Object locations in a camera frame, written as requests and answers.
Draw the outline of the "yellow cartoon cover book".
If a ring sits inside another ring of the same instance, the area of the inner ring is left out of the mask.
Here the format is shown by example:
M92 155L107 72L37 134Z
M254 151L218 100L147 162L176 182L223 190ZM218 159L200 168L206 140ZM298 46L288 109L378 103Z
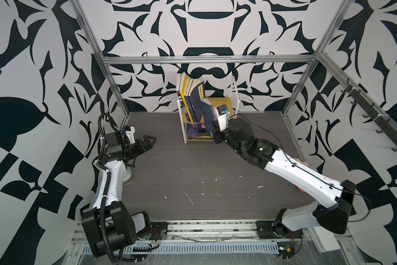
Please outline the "yellow cartoon cover book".
M186 119L188 122L192 122L192 116L190 113L190 109L188 107L188 103L186 100L186 88L187 88L187 83L188 83L188 77L185 73L182 73L180 75L180 82L179 82L179 94L182 99L182 102L184 104L184 108L186 111Z

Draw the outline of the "small blue book yellow label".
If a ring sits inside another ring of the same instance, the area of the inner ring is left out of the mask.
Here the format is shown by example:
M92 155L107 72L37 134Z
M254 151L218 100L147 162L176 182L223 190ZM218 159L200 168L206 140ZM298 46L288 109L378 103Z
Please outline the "small blue book yellow label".
M194 123L199 123L200 122L200 109L198 106L198 101L200 100L200 85L201 82L199 79L191 79L191 84L188 87L187 91L187 102L188 106L190 108L190 112L192 115L192 120Z

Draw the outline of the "blue book front yellow label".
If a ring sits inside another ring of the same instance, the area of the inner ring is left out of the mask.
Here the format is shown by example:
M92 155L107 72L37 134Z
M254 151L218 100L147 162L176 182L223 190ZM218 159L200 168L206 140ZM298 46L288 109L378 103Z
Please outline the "blue book front yellow label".
M191 92L192 92L192 85L193 85L193 79L189 78L186 76L185 78L185 87L184 87L184 96L185 96L185 102L187 105L187 113L188 116L190 118L190 121L193 123L196 121L195 119L195 114L194 114L194 110L193 110L193 105L192 105L192 101L190 99L191 96Z

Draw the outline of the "wooden white-framed bookshelf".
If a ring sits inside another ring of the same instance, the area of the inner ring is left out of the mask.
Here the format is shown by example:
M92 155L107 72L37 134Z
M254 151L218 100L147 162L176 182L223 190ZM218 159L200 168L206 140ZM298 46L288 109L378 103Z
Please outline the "wooden white-framed bookshelf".
M228 97L209 97L208 92L205 89L205 83L204 83L204 90L205 90L205 97L203 99L207 98L211 101L212 106L214 108L214 114L215 114L216 118L217 118L216 107L223 105L223 104L226 104L228 106L229 118L232 118L235 114L238 113L239 106L240 106L240 97L239 97L238 87L237 87L235 78L232 78L232 80L230 82ZM181 109L181 104L180 104L178 97L177 97L177 105L178 105L178 111L179 111L179 116L180 116L180 121L181 121L181 129L182 129L182 134L183 134L183 138L184 138L184 143L187 143L188 140L186 137L186 124L196 124L196 123L187 121L186 116ZM199 124L205 124L203 117Z

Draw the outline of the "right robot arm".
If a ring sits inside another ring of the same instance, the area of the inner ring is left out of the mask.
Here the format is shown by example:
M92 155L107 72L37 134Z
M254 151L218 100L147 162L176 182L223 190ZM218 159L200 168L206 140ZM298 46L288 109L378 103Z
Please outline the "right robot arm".
M282 209L273 223L275 233L323 227L345 234L356 193L351 181L332 180L294 160L272 142L256 138L244 119L218 117L207 122L215 143L226 143L243 160L276 174L310 195L314 202L295 209Z

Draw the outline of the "black book standing on shelf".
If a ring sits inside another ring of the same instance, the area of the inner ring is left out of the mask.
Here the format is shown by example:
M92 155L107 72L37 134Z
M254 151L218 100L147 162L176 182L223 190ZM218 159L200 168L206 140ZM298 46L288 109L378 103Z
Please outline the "black book standing on shelf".
M181 81L182 81L182 74L180 74L180 73L176 74L176 93L177 93L178 99L181 104L181 109L184 112L186 119L188 121L189 117L188 117L187 110L185 109L184 101L182 100L181 93L180 93Z

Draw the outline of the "wall hook rail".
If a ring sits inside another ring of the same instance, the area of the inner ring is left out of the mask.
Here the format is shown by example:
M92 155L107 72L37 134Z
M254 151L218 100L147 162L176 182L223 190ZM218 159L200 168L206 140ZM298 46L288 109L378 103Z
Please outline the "wall hook rail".
M374 122L378 129L377 134L385 134L394 144L391 150L397 152L397 122L384 111L363 88L353 84L350 78L346 80L346 88L342 94L347 94L352 98L352 109L359 106L363 111L363 118Z

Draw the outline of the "blue book underneath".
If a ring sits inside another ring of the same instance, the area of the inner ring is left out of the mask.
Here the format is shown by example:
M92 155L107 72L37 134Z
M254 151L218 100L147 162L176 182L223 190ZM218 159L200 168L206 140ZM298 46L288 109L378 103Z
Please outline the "blue book underneath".
M201 99L202 114L205 122L206 133L210 138L214 138L215 131L219 130L219 123L214 114L214 108L209 99Z

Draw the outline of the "white box on rail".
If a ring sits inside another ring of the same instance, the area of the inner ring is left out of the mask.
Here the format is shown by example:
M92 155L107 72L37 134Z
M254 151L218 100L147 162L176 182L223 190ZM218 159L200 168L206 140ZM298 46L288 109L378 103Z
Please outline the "white box on rail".
M340 249L340 245L334 234L327 229L321 226L316 226L309 227L307 230L316 246L316 249L320 253L332 252Z

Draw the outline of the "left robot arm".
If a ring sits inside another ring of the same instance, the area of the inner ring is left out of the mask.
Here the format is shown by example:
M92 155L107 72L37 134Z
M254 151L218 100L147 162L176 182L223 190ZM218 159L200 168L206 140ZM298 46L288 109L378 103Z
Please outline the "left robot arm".
M113 265L142 262L146 255L127 257L124 250L148 236L152 225L145 211L133 215L128 212L122 202L122 190L124 184L134 180L132 170L137 157L152 149L156 138L144 135L135 139L134 127L127 125L120 129L112 125L113 130L106 133L102 126L104 120L110 124L114 121L108 113L98 118L103 143L95 166L101 170L102 179L90 210L81 215L81 224L95 257L107 256Z

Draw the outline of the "purple book with old man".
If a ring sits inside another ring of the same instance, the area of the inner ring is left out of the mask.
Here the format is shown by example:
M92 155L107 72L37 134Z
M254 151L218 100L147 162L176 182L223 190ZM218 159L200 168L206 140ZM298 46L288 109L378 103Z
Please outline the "purple book with old man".
M186 137L187 137L187 140L211 140L212 139L206 133L201 133L201 132L187 132Z

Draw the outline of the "cartoon boy plush doll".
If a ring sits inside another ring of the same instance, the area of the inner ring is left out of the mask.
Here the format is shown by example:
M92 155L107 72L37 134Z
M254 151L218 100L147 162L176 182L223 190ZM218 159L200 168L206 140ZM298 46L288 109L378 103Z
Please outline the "cartoon boy plush doll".
M309 166L309 163L308 163L308 162L305 162L305 161L303 161L303 160L300 159L300 158L294 158L294 159L295 159L297 162L303 164L303 165L306 166L306 167ZM297 189L298 189L300 192L305 193L305 191L302 190L301 188L297 187Z

